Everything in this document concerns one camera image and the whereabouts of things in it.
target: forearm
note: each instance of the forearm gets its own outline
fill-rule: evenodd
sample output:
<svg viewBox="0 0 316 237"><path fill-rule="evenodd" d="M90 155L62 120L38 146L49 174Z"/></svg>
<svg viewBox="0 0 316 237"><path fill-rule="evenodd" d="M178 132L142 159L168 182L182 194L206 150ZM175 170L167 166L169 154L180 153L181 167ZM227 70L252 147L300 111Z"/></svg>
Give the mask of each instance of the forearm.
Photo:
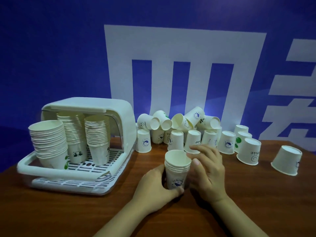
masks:
<svg viewBox="0 0 316 237"><path fill-rule="evenodd" d="M212 207L234 237L267 237L229 197L212 204Z"/></svg>
<svg viewBox="0 0 316 237"><path fill-rule="evenodd" d="M147 214L132 201L127 203L94 237L128 237Z"/></svg>

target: right hand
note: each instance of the right hand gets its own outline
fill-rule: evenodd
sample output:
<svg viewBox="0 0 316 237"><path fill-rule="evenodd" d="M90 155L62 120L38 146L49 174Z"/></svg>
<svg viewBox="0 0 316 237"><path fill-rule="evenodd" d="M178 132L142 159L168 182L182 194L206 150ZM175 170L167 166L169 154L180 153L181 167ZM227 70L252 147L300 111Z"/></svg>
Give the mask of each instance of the right hand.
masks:
<svg viewBox="0 0 316 237"><path fill-rule="evenodd" d="M186 154L192 159L193 171L188 173L191 187L210 204L226 199L225 168L219 151L207 145L193 145L190 149L200 151L199 154Z"/></svg>

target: blue wall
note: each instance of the blue wall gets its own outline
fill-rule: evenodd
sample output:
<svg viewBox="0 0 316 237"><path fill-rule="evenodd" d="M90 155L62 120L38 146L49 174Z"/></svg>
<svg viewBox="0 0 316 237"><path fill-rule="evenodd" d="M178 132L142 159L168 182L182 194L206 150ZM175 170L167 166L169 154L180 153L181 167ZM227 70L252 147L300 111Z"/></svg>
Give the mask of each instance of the blue wall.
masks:
<svg viewBox="0 0 316 237"><path fill-rule="evenodd" d="M38 119L43 105L73 96L111 98L104 24L267 33L244 111L249 113L256 106L256 115L244 114L241 121L258 138L271 124L262 122L267 105L288 105L294 98L315 98L268 95L274 75L312 74L315 63L285 60L293 39L316 39L315 2L1 0L0 147L5 161L0 171L32 150L26 130ZM213 68L227 78L231 66L214 66L212 72ZM183 76L185 80L189 69L189 63L177 63L173 77ZM133 77L146 75L150 70L150 62L133 61ZM217 98L214 105L219 116L226 91L223 86L221 93L210 93L207 98ZM181 97L172 97L172 107L177 107L171 107L171 115L184 112L181 104L185 101L177 98ZM134 104L135 114L147 112L148 105L150 102L144 107ZM310 107L316 107L315 99ZM307 137L316 137L316 124L296 123L282 135L287 136L291 128L309 129Z"/></svg>

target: brown table surface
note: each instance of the brown table surface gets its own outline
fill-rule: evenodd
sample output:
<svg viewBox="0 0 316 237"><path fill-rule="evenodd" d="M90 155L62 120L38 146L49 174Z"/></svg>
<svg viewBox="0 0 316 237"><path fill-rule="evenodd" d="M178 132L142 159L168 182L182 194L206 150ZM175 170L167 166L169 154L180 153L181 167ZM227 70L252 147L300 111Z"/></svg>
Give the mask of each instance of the brown table surface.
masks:
<svg viewBox="0 0 316 237"><path fill-rule="evenodd" d="M316 236L316 156L303 150L297 176L275 171L270 162L285 141L262 141L257 166L223 155L226 191L269 236ZM164 162L167 145L134 152L108 195L83 196L31 189L16 166L0 174L0 226L6 236L92 236L132 198L141 177ZM133 236L226 236L212 209L187 189L147 216Z"/></svg>

